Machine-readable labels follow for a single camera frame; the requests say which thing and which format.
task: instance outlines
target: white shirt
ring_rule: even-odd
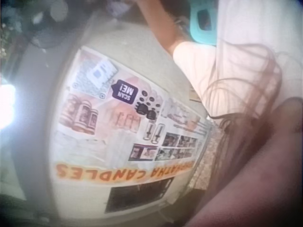
[[[264,85],[258,81],[265,77],[266,66],[282,74],[278,105],[287,98],[302,97],[302,21],[302,6],[296,0],[220,0],[217,46],[182,42],[173,58],[211,117],[244,112],[253,85]],[[275,61],[268,61],[271,53]],[[266,78],[270,79],[256,116],[278,82],[277,77]]]

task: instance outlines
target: scan me sticker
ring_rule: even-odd
[[[113,97],[122,102],[133,104],[138,93],[138,88],[123,81],[118,80],[116,84],[112,85]]]

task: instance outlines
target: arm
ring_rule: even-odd
[[[176,46],[185,39],[160,0],[137,0],[137,3],[159,43],[173,55]]]

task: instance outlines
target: printed advertisement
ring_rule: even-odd
[[[190,171],[209,126],[138,73],[86,47],[78,50],[51,138],[56,180],[150,183]]]

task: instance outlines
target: bright light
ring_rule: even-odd
[[[0,85],[0,129],[11,124],[14,119],[15,92],[12,85]]]

